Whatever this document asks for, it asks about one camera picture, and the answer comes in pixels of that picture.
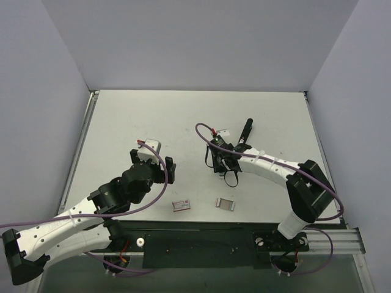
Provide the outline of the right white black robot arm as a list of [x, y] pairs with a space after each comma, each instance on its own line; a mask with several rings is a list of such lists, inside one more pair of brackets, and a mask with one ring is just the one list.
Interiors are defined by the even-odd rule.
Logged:
[[320, 219], [335, 198], [335, 192], [319, 165], [285, 161], [240, 143], [233, 146], [216, 135], [208, 142], [215, 173], [250, 173], [285, 188], [291, 205], [290, 214], [279, 223], [273, 234], [274, 245], [286, 250], [308, 225]]

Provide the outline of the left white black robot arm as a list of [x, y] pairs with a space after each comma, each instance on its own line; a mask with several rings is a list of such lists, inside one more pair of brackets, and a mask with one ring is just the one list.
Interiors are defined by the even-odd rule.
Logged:
[[126, 237], [113, 218], [139, 204], [153, 184], [173, 184], [176, 169], [171, 157], [161, 158], [146, 145], [131, 150], [130, 156], [128, 170], [67, 211], [48, 222], [30, 223], [26, 230], [10, 228], [1, 234], [13, 285], [28, 283], [45, 267], [75, 254], [105, 248], [119, 251], [125, 246]]

